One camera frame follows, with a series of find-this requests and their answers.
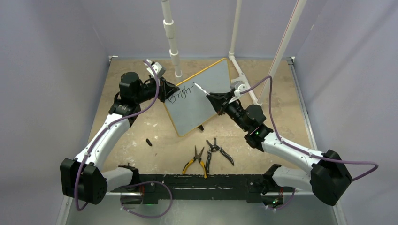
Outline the white whiteboard marker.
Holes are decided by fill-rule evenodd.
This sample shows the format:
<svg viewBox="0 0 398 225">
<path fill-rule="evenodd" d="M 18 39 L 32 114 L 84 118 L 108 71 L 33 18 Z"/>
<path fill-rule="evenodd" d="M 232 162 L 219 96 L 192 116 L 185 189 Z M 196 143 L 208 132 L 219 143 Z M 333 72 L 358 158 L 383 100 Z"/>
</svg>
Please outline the white whiteboard marker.
<svg viewBox="0 0 398 225">
<path fill-rule="evenodd" d="M 195 85 L 200 91 L 202 91 L 202 92 L 205 93 L 206 95 L 209 95 L 209 93 L 208 93 L 206 90 L 204 90 L 200 85 L 198 85 L 198 84 L 195 83 L 195 82 L 194 82 L 194 85 Z"/>
</svg>

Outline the yellow framed whiteboard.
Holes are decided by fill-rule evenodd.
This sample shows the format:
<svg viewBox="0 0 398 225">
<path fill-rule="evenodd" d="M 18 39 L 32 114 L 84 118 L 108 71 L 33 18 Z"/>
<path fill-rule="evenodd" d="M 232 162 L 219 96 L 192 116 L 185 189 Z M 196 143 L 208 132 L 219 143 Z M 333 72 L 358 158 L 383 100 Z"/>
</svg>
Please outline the yellow framed whiteboard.
<svg viewBox="0 0 398 225">
<path fill-rule="evenodd" d="M 228 92 L 228 60 L 220 59 L 179 83 L 179 91 L 165 101 L 165 108 L 179 137 L 185 136 L 216 115 L 205 93 L 196 86 L 197 84 L 208 93 Z"/>
</svg>

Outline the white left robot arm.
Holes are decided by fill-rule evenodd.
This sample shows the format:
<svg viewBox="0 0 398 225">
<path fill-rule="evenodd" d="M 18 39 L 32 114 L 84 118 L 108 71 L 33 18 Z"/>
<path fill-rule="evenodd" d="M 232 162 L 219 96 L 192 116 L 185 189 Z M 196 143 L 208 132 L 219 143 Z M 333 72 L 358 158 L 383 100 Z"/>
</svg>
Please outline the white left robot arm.
<svg viewBox="0 0 398 225">
<path fill-rule="evenodd" d="M 80 201 L 96 205 L 106 192 L 121 186 L 129 192 L 139 188 L 135 167 L 121 165 L 108 173 L 101 173 L 101 169 L 118 140 L 144 112 L 140 104 L 148 100 L 154 103 L 157 99 L 165 102 L 179 90 L 163 77 L 151 75 L 143 82 L 135 72 L 121 76 L 119 92 L 101 130 L 79 154 L 73 159 L 65 158 L 60 165 L 62 192 L 74 199 L 78 211 L 82 210 Z"/>
</svg>

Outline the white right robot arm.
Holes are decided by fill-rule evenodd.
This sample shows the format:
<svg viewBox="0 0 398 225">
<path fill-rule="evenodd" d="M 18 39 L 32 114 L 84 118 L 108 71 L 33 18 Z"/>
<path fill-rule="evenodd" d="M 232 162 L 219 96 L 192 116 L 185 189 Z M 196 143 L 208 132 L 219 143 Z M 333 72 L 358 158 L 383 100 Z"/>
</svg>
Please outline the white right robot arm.
<svg viewBox="0 0 398 225">
<path fill-rule="evenodd" d="M 259 105 L 244 108 L 232 101 L 233 92 L 206 95 L 218 115 L 228 115 L 243 131 L 250 147 L 276 155 L 299 167 L 291 170 L 274 166 L 266 172 L 263 184 L 270 191 L 278 187 L 299 188 L 312 193 L 323 203 L 334 206 L 352 183 L 345 163 L 333 150 L 321 152 L 283 139 L 276 130 L 264 124 L 266 116 Z"/>
</svg>

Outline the black base bar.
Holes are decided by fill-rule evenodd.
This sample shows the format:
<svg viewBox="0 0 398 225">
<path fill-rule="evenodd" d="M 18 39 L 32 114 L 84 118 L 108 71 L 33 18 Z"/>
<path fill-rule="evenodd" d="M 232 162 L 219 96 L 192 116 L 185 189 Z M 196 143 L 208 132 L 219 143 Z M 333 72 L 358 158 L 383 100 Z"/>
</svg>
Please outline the black base bar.
<svg viewBox="0 0 398 225">
<path fill-rule="evenodd" d="M 159 200 L 226 200 L 260 203 L 266 193 L 278 193 L 280 187 L 262 174 L 141 174 L 144 204 Z"/>
</svg>

